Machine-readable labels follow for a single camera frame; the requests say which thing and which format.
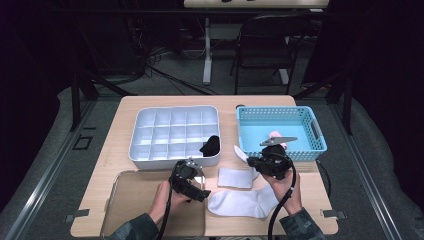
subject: white table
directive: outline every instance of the white table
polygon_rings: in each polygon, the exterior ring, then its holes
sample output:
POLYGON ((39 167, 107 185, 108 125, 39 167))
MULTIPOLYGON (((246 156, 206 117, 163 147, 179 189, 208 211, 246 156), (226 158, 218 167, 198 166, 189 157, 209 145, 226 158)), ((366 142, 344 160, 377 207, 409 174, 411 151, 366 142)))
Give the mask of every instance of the white table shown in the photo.
MULTIPOLYGON (((321 9, 327 8, 329 0, 232 0, 224 3, 221 0, 185 0, 184 7, 186 8, 206 8, 206 9, 240 9, 240 8, 273 8, 273 9, 321 9)), ((228 37, 228 30, 238 29, 237 26, 232 25, 224 28, 225 36, 228 37)), ((211 83, 211 72, 212 72, 212 54, 211 54, 211 24, 209 18, 205 21, 205 67, 203 72, 203 84, 209 85, 211 83)), ((232 39, 237 37, 237 31, 235 36, 231 36, 232 39)), ((282 81, 287 82, 287 72, 280 70, 280 76, 282 81)))

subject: black chair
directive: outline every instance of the black chair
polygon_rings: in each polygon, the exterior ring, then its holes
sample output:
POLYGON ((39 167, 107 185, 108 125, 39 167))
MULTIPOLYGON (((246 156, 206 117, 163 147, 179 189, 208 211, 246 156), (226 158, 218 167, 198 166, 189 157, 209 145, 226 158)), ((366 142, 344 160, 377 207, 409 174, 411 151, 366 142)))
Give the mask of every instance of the black chair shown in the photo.
POLYGON ((230 71, 232 75, 236 68, 234 94, 239 87, 240 68, 290 70, 285 92, 288 94, 300 42, 309 28, 310 21, 303 16, 260 15, 247 20, 240 29, 230 71))

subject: white compartment organizer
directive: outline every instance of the white compartment organizer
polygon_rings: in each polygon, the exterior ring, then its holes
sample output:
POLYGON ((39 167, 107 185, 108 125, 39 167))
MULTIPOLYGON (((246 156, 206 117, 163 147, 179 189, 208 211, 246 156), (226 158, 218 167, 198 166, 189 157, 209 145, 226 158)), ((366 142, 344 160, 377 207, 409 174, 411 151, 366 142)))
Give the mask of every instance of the white compartment organizer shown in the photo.
POLYGON ((129 157, 139 169, 171 169, 192 158, 207 167, 218 163, 219 153, 203 157, 200 149, 219 134, 218 111, 212 106, 142 109, 131 139, 129 157))

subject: basket handle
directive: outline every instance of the basket handle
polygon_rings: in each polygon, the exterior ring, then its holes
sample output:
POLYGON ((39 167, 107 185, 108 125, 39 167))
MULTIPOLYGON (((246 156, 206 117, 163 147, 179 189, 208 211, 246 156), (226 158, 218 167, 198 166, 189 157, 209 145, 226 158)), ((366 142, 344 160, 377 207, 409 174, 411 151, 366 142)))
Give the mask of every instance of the basket handle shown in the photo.
POLYGON ((316 119, 313 119, 311 122, 312 131, 314 132, 315 139, 318 139, 322 137, 321 128, 319 127, 318 121, 316 119))

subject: blue plastic basket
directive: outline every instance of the blue plastic basket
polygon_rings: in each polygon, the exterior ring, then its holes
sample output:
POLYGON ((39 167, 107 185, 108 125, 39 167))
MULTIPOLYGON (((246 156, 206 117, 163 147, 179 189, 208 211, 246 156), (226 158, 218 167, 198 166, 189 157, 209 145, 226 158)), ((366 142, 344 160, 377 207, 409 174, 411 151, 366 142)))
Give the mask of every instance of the blue plastic basket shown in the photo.
POLYGON ((272 131, 283 137, 297 137, 287 142, 292 160, 313 161, 327 150, 324 136, 310 107, 238 107, 237 126, 240 148, 250 157, 260 156, 272 131))

